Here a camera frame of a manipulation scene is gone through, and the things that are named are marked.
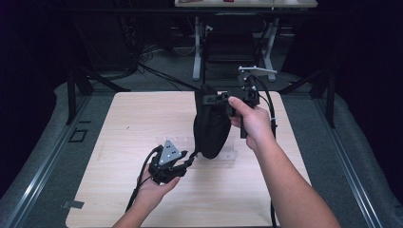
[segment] black bag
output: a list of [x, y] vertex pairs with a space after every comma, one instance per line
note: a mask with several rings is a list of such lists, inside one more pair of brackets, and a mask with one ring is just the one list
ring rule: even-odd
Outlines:
[[203, 104], [202, 97], [205, 95], [218, 95], [218, 92], [210, 85], [201, 85], [201, 89], [195, 91], [195, 152], [201, 152], [207, 159], [214, 159], [220, 154], [228, 138], [231, 121], [225, 112], [225, 105]]

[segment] forearm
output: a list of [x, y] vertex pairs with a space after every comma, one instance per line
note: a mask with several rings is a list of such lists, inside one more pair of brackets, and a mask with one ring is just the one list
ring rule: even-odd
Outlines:
[[141, 206], [140, 203], [133, 203], [130, 209], [116, 222], [114, 228], [135, 228], [140, 227], [152, 209], [148, 206]]
[[281, 227], [339, 227], [322, 197], [299, 174], [274, 140], [258, 143], [255, 154]]

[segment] light wood tabletop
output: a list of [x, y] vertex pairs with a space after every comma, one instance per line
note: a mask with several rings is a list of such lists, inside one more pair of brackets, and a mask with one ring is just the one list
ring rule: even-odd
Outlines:
[[[278, 143], [310, 182], [282, 100], [276, 92], [270, 96]], [[195, 115], [193, 92], [116, 94], [74, 199], [84, 205], [70, 209], [67, 226], [112, 226], [124, 214], [144, 160], [154, 147], [169, 139], [179, 150], [193, 152]], [[219, 156], [208, 160], [199, 155], [143, 227], [268, 225], [270, 195], [258, 161], [240, 138], [240, 130], [232, 127]]]

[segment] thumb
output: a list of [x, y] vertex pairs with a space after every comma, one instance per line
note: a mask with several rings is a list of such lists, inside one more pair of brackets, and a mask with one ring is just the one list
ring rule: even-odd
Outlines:
[[243, 117], [248, 116], [253, 109], [237, 97], [229, 97], [228, 103], [234, 107]]

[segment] black handheld controller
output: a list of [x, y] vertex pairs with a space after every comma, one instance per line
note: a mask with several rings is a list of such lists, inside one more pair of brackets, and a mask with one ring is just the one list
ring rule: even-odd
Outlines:
[[183, 177], [186, 174], [186, 168], [192, 165], [194, 158], [189, 158], [181, 165], [174, 165], [186, 154], [187, 151], [180, 152], [171, 141], [166, 141], [164, 146], [157, 147], [157, 155], [152, 158], [148, 166], [152, 180], [160, 184], [168, 183], [176, 177]]
[[[259, 92], [256, 87], [256, 81], [254, 77], [251, 77], [250, 73], [242, 72], [238, 76], [240, 82], [240, 88], [227, 92], [222, 92], [219, 95], [205, 95], [203, 96], [204, 105], [225, 105], [225, 114], [229, 116], [235, 116], [236, 110], [228, 103], [228, 98], [231, 96], [237, 97], [246, 103], [251, 108], [260, 104]], [[243, 117], [240, 117], [240, 137], [246, 139], [247, 132], [243, 126]]]

